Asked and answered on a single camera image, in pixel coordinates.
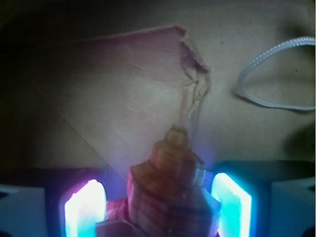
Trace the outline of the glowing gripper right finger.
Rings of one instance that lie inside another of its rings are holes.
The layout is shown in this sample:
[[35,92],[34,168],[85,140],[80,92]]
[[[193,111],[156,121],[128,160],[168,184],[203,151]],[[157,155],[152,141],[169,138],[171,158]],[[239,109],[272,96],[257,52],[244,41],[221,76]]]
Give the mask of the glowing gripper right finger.
[[211,195],[221,204],[219,236],[268,236],[270,165],[269,161],[224,161],[214,169]]

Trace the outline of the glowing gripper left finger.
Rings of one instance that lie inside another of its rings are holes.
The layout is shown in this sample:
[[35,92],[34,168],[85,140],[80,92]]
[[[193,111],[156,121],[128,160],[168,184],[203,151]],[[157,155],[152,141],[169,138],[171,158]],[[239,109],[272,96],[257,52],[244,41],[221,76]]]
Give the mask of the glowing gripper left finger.
[[50,237],[94,237],[106,217],[105,172],[96,168],[45,171],[45,208]]

